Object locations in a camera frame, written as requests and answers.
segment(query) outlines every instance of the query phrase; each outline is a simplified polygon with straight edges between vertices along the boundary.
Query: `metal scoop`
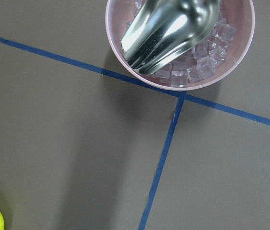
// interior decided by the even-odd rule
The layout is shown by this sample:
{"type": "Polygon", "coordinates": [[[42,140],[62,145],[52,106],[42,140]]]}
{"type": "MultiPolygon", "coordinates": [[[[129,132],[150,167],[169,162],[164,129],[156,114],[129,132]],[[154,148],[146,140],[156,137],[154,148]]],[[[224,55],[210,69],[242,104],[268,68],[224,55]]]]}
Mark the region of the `metal scoop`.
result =
{"type": "Polygon", "coordinates": [[[153,74],[205,38],[218,15],[219,0],[146,0],[121,39],[124,58],[153,74]]]}

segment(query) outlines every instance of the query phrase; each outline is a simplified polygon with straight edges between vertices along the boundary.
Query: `silver scoop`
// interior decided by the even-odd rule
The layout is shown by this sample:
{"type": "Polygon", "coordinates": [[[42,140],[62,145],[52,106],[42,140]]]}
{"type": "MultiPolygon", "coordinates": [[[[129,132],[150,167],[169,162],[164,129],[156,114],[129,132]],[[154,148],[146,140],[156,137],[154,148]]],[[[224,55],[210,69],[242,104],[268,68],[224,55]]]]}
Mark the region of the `silver scoop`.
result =
{"type": "Polygon", "coordinates": [[[219,0],[146,0],[121,39],[124,58],[140,74],[153,74],[213,29],[219,0]]]}

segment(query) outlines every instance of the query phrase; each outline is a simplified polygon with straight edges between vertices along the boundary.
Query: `pink bowl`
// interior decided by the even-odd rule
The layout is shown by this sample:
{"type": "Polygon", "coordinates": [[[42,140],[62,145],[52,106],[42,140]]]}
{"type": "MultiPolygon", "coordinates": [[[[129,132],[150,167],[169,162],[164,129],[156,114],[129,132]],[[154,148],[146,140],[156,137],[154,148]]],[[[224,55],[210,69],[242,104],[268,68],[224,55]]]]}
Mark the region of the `pink bowl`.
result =
{"type": "Polygon", "coordinates": [[[108,0],[106,7],[106,32],[111,48],[122,65],[135,77],[154,87],[165,90],[186,91],[211,85],[224,78],[236,68],[246,55],[251,44],[255,25],[252,0],[223,0],[223,16],[227,19],[228,24],[237,28],[237,33],[228,51],[227,61],[217,68],[215,75],[205,80],[189,83],[187,87],[171,87],[168,84],[159,82],[158,79],[136,73],[129,67],[123,57],[120,41],[126,32],[126,23],[132,21],[135,15],[135,1],[108,0]]]}

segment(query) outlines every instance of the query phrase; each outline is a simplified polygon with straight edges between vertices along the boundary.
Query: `blue line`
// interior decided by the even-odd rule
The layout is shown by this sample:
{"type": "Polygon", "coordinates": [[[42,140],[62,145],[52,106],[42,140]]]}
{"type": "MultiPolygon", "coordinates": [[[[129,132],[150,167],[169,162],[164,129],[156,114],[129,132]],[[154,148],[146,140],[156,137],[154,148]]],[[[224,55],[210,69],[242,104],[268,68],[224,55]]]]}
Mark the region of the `blue line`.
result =
{"type": "Polygon", "coordinates": [[[233,114],[233,115],[236,115],[239,117],[243,117],[243,118],[270,126],[270,119],[264,118],[262,116],[247,113],[247,112],[239,110],[239,109],[234,109],[234,108],[231,108],[231,107],[223,105],[223,104],[218,104],[215,102],[207,101],[207,100],[201,99],[199,97],[191,96],[191,95],[186,95],[185,99],[187,101],[190,101],[190,102],[201,104],[201,105],[213,108],[213,109],[217,109],[217,110],[229,113],[229,114],[233,114]]]}
{"type": "Polygon", "coordinates": [[[14,48],[18,48],[18,49],[21,49],[21,50],[24,50],[24,51],[28,51],[28,52],[31,52],[31,53],[34,53],[34,54],[38,54],[38,55],[41,55],[41,56],[44,56],[44,57],[47,57],[47,58],[50,58],[50,59],[53,59],[53,60],[61,61],[61,62],[70,64],[70,65],[73,65],[73,66],[77,66],[77,67],[82,68],[82,69],[90,70],[90,71],[95,72],[95,73],[100,73],[100,74],[103,74],[103,75],[107,75],[109,77],[119,79],[119,80],[122,80],[122,81],[126,81],[126,82],[129,82],[129,83],[135,84],[135,85],[139,85],[139,86],[151,89],[151,90],[163,92],[163,93],[169,94],[171,96],[175,96],[175,97],[179,96],[179,92],[158,89],[156,87],[153,87],[151,85],[148,85],[148,84],[142,82],[139,79],[131,78],[129,76],[126,76],[126,75],[123,75],[123,74],[120,74],[120,73],[116,73],[116,72],[113,72],[113,71],[110,71],[110,70],[107,70],[107,69],[103,69],[103,68],[100,68],[100,67],[97,67],[97,66],[93,66],[93,65],[90,65],[90,64],[87,64],[87,63],[84,63],[84,62],[80,62],[80,61],[77,61],[77,60],[74,60],[74,59],[71,59],[71,58],[68,58],[68,57],[64,57],[64,56],[61,56],[61,55],[58,55],[58,54],[54,54],[54,53],[51,53],[51,52],[48,52],[48,51],[45,51],[45,50],[42,50],[42,49],[38,49],[38,48],[35,48],[35,47],[32,47],[32,46],[27,46],[27,45],[24,45],[24,44],[21,44],[21,43],[18,43],[18,42],[14,42],[14,41],[10,41],[10,40],[7,40],[7,39],[1,38],[1,37],[0,37],[0,42],[5,44],[5,45],[12,46],[14,48]]]}
{"type": "Polygon", "coordinates": [[[157,170],[156,170],[156,173],[155,173],[155,176],[154,176],[154,179],[153,179],[153,183],[152,183],[152,186],[151,186],[151,189],[150,189],[148,203],[146,204],[145,210],[143,212],[143,215],[142,215],[138,230],[145,230],[146,224],[148,222],[148,218],[149,218],[149,215],[150,215],[152,204],[153,204],[153,201],[154,201],[154,198],[155,198],[155,195],[156,195],[158,184],[159,184],[159,181],[160,181],[163,169],[164,169],[164,164],[165,164],[165,161],[166,161],[166,158],[167,158],[167,155],[168,155],[168,152],[169,152],[169,148],[170,148],[170,145],[171,145],[171,142],[172,142],[175,127],[177,125],[178,118],[179,118],[179,115],[181,113],[183,103],[185,101],[186,93],[187,93],[186,91],[182,91],[180,93],[179,98],[178,98],[176,108],[175,108],[175,112],[174,112],[174,117],[173,117],[173,120],[172,120],[172,122],[170,124],[170,128],[169,128],[169,131],[168,131],[168,134],[167,134],[167,138],[166,138],[165,143],[164,143],[163,152],[162,152],[162,155],[161,155],[160,160],[158,162],[157,170]]]}

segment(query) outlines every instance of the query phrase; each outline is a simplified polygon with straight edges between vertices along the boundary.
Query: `floor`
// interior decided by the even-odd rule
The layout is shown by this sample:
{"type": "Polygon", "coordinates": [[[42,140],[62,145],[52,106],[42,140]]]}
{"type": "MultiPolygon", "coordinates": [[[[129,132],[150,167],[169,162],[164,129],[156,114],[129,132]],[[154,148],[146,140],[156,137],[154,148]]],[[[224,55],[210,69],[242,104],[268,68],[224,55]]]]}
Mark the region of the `floor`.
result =
{"type": "Polygon", "coordinates": [[[270,1],[242,63],[159,91],[118,62],[106,0],[0,1],[6,230],[270,230],[270,1]]]}

